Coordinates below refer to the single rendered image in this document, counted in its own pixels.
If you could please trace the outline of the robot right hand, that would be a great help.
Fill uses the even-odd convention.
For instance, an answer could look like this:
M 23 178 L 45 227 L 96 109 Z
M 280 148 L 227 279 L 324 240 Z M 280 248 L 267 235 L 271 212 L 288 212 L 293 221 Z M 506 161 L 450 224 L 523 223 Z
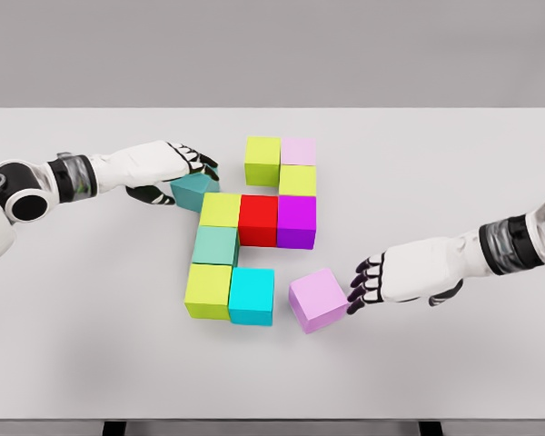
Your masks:
M 434 307 L 454 297 L 463 285 L 449 238 L 431 238 L 388 248 L 364 259 L 355 269 L 346 313 L 382 302 L 421 298 Z

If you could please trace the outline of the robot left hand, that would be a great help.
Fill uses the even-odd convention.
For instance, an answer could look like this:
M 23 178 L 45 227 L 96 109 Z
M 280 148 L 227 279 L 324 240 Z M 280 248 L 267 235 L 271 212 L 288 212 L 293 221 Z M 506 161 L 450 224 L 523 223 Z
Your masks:
M 111 155 L 105 167 L 110 185 L 122 185 L 129 196 L 142 203 L 173 205 L 175 199 L 158 188 L 196 173 L 220 180 L 218 163 L 185 144 L 154 141 L 135 145 Z

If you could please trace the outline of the teal cube block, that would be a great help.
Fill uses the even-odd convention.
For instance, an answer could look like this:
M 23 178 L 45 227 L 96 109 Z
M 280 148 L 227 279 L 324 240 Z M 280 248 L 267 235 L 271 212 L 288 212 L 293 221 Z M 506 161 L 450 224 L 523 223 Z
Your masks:
M 205 173 L 188 174 L 169 182 L 173 198 L 178 207 L 200 213 L 206 193 L 219 193 L 220 184 Z

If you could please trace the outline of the pink cube block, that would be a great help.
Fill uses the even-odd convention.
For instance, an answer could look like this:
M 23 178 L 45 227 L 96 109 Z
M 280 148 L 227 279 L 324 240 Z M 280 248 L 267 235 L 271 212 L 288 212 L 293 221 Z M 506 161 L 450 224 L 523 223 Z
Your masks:
M 281 164 L 315 166 L 316 141 L 312 138 L 283 137 Z
M 342 319 L 348 301 L 329 268 L 307 274 L 289 285 L 289 304 L 304 333 L 312 333 Z

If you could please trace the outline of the yellow-green cube block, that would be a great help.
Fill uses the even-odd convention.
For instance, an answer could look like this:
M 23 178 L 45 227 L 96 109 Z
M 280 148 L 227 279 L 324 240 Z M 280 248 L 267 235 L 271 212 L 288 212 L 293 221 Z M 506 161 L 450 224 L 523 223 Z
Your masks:
M 245 182 L 252 186 L 278 187 L 281 138 L 249 136 L 244 156 Z
M 316 196 L 316 167 L 282 164 L 279 195 Z
M 242 196 L 238 193 L 206 193 L 199 224 L 213 227 L 237 227 Z
M 193 263 L 190 266 L 184 305 L 192 318 L 230 320 L 232 272 L 231 265 Z

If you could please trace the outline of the mint green cube block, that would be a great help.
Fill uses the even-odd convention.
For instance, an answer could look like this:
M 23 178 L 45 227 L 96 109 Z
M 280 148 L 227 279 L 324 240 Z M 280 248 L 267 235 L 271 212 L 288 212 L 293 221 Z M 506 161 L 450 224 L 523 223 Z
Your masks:
M 236 266 L 239 247 L 235 227 L 200 225 L 194 242 L 192 263 Z

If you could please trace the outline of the red cube block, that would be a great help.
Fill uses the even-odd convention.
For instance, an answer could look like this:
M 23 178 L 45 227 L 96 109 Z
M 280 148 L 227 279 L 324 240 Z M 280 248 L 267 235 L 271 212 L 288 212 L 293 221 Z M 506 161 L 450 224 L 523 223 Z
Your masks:
M 238 231 L 243 246 L 275 247 L 277 244 L 278 197 L 243 194 Z

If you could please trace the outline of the purple cube block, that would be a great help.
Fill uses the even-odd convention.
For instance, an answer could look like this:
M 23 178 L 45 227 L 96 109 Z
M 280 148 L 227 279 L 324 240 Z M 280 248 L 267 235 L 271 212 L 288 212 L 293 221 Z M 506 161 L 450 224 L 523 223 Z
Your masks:
M 280 195 L 277 219 L 277 246 L 312 250 L 317 230 L 315 196 Z

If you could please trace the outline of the cyan cube block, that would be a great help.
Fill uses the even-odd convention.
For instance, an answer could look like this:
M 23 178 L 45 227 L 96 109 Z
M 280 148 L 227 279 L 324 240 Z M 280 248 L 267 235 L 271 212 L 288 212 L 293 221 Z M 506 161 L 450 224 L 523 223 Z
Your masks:
M 273 325 L 274 270 L 233 268 L 228 310 L 231 322 Z

